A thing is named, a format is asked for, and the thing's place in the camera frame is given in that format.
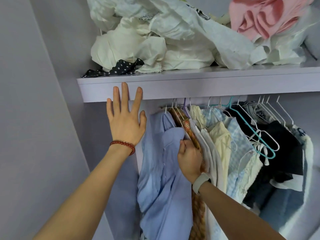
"polka dot fabric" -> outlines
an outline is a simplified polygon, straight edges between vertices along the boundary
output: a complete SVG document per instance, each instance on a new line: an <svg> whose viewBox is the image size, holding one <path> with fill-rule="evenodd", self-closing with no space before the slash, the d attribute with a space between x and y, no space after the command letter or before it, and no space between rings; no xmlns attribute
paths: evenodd
<svg viewBox="0 0 320 240"><path fill-rule="evenodd" d="M98 70L88 70L82 78L93 78L99 76L119 76L119 75L130 75L134 74L136 70L136 66L144 65L143 60L137 59L134 63L125 61L125 60L118 60L115 67L113 67L109 72L106 72L102 69Z"/></svg>

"hand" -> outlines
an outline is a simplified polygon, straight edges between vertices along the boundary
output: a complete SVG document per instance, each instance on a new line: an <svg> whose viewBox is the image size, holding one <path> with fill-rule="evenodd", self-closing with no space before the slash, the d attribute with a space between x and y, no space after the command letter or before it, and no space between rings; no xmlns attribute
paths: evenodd
<svg viewBox="0 0 320 240"><path fill-rule="evenodd" d="M122 101L120 109L120 93L119 88L113 88L113 111L112 101L110 98L106 101L106 113L108 115L112 139L125 141L136 146L141 140L146 131L146 113L141 111L140 124L138 120L138 112L142 100L142 88L138 87L136 96L134 98L133 106L129 112L129 91L128 85L123 82L122 87Z"/></svg>
<svg viewBox="0 0 320 240"><path fill-rule="evenodd" d="M183 175L193 184L201 174L200 166L202 163L202 155L201 152L195 148L192 141L180 141L178 163Z"/></svg>

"watch strap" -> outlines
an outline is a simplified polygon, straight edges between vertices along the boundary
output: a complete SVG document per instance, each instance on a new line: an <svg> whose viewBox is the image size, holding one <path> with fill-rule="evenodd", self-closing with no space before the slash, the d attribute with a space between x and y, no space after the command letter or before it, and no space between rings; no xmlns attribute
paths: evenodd
<svg viewBox="0 0 320 240"><path fill-rule="evenodd" d="M201 175L195 180L192 189L196 194L199 194L199 189L201 187L201 185L206 182L209 181L210 183L213 182L213 178L211 176L211 174L209 173L201 173Z"/></svg>

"black garment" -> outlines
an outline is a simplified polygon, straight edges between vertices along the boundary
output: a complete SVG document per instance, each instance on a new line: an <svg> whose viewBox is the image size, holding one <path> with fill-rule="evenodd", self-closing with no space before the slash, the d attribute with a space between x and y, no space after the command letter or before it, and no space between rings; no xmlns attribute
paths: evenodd
<svg viewBox="0 0 320 240"><path fill-rule="evenodd" d="M233 105L232 108L237 110L249 124L251 123L250 117L242 110L242 108L240 108L240 106ZM231 109L227 109L227 111L231 116L236 117L240 128L247 136L253 135L252 130L246 125L237 112ZM269 124L257 124L257 126L258 129L268 132L280 145L280 149L275 152L275 158L269 159L268 166L263 165L256 180L249 188L243 201L249 207L253 207L253 203L256 202L259 197L261 198L262 189L270 188L265 185L270 184L270 179L274 179L281 183L292 179L292 174L303 175L302 145L296 137L278 121L273 121ZM270 148L276 149L278 147L265 132L261 132L261 138L270 146ZM272 156L269 149L267 155L269 157ZM264 163L265 157L260 156L260 160ZM265 190L263 192L265 197L264 200L260 200L261 206L266 204L268 198L271 197L273 190L270 188L269 192L266 193Z"/></svg>
<svg viewBox="0 0 320 240"><path fill-rule="evenodd" d="M114 75L125 75L125 74L134 74L136 66L144 65L143 60L137 59L134 63L127 62L125 60L118 60L115 67L113 67L109 72L106 72L102 67L98 70L87 70L87 72L81 76L83 78L93 78L99 76L114 76Z"/></svg>

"red beaded bracelet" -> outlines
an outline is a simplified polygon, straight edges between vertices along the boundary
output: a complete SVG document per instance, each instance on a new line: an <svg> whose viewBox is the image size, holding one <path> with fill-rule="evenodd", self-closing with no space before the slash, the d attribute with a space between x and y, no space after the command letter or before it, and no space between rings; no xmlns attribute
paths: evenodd
<svg viewBox="0 0 320 240"><path fill-rule="evenodd" d="M129 142L125 142L125 141L121 141L121 140L114 140L114 141L111 141L110 146L113 144L120 144L120 145L130 147L132 149L132 152L130 153L129 156L131 156L136 151L134 145Z"/></svg>

